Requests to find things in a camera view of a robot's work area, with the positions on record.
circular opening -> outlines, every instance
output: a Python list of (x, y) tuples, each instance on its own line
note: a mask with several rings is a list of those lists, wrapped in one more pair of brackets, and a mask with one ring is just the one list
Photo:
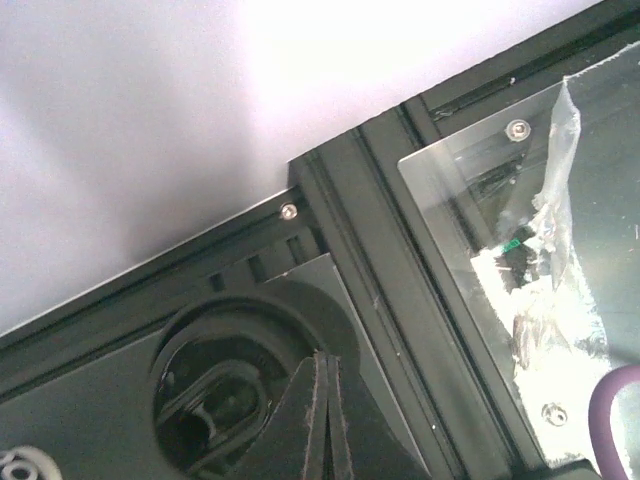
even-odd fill
[(542, 416), (554, 427), (561, 427), (569, 420), (569, 416), (564, 408), (555, 403), (545, 405), (542, 408)]
[(38, 480), (38, 471), (28, 462), (17, 461), (4, 467), (2, 478), (6, 480)]
[(259, 317), (216, 320), (197, 320), (176, 334), (153, 373), (159, 446), (194, 478), (224, 477), (242, 459), (313, 352)]

white ceiling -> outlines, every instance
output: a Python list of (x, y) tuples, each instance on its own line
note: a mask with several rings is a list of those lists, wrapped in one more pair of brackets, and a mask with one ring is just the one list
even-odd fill
[(594, 3), (0, 2), (0, 334)]

clear acrylic panel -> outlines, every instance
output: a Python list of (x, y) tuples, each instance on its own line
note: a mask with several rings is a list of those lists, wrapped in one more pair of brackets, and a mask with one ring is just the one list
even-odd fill
[[(591, 393), (640, 363), (639, 114), (634, 44), (398, 165), (552, 466), (595, 465)], [(637, 386), (612, 427), (640, 478)]]

purple cable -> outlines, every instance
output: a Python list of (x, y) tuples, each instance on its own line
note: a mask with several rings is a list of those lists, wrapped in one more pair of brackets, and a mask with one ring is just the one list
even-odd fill
[(634, 382), (640, 382), (640, 365), (617, 368), (602, 377), (591, 395), (589, 433), (604, 480), (628, 480), (613, 441), (611, 407), (618, 392)]

